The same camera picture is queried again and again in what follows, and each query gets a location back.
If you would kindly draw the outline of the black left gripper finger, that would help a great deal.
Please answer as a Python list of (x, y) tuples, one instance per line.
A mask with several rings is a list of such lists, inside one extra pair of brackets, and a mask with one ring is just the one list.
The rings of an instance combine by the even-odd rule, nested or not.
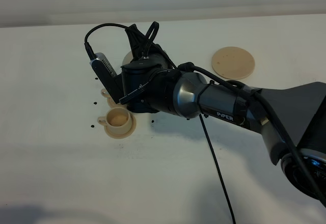
[(156, 109), (153, 109), (151, 107), (146, 107), (146, 106), (134, 106), (134, 105), (128, 105), (127, 109), (132, 112), (132, 113), (150, 113), (150, 114), (155, 114), (158, 113), (159, 111)]

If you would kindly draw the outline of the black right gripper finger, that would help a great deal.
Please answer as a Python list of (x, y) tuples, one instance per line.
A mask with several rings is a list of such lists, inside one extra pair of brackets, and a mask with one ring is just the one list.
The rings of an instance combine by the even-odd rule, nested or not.
[(149, 36), (153, 31), (153, 25), (149, 27), (147, 33), (144, 35), (140, 32), (136, 24), (132, 24), (125, 29), (125, 32), (129, 39), (129, 44), (132, 52), (132, 61), (136, 61), (140, 58), (148, 57), (149, 53)]

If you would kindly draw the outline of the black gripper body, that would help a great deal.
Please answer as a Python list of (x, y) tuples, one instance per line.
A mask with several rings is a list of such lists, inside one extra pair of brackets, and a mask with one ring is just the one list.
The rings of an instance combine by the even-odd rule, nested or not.
[(172, 61), (158, 44), (151, 45), (147, 58), (132, 61), (121, 68), (124, 96), (119, 99), (120, 104), (177, 114), (173, 91), (181, 72), (173, 70)]

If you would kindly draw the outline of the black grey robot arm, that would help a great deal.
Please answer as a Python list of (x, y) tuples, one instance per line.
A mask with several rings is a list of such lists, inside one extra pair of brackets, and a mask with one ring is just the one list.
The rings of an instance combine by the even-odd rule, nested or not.
[(325, 203), (325, 84), (285, 90), (224, 81), (188, 62), (175, 66), (147, 33), (125, 29), (133, 60), (122, 67), (120, 102), (134, 113), (159, 111), (187, 119), (212, 116), (263, 137), (269, 158), (302, 193)]

